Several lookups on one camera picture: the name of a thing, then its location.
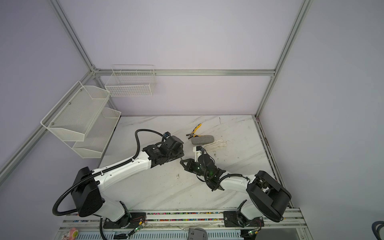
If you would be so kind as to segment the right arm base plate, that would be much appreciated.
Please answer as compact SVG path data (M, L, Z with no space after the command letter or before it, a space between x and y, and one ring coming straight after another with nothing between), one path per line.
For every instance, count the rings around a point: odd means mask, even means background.
M265 226L264 220L262 217L257 217L252 220L249 220L240 212L235 212L235 211L224 211L223 215L224 215L224 225L227 228L228 227L261 228Z

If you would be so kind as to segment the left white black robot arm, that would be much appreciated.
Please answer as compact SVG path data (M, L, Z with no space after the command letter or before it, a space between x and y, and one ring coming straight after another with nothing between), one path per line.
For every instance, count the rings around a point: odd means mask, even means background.
M76 206L76 213L81 218L95 215L119 222L130 218L130 213L122 201L107 197L104 192L135 174L149 170L184 156L183 142L175 137L165 135L154 145L139 147L134 156L101 169L91 171L89 168L79 170L75 183L87 177L71 191Z

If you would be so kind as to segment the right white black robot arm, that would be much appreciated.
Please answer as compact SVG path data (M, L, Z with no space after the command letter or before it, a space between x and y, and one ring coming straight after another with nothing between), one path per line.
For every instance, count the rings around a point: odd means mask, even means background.
M201 181L212 192L229 190L248 195L252 203L248 206L240 205L240 212L247 219L252 219L250 214L256 209L273 222L283 220L292 196L267 172L259 171L255 175L230 173L218 168L215 160L207 153L200 155L196 160L180 160L180 164L185 171L201 177Z

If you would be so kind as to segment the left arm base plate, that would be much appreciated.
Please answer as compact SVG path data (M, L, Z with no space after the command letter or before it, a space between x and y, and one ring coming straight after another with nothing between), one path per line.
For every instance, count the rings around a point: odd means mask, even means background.
M104 229L135 229L144 223L146 220L147 214L142 213L130 213L130 215L124 215L120 220L112 222L109 219L105 220L103 225Z

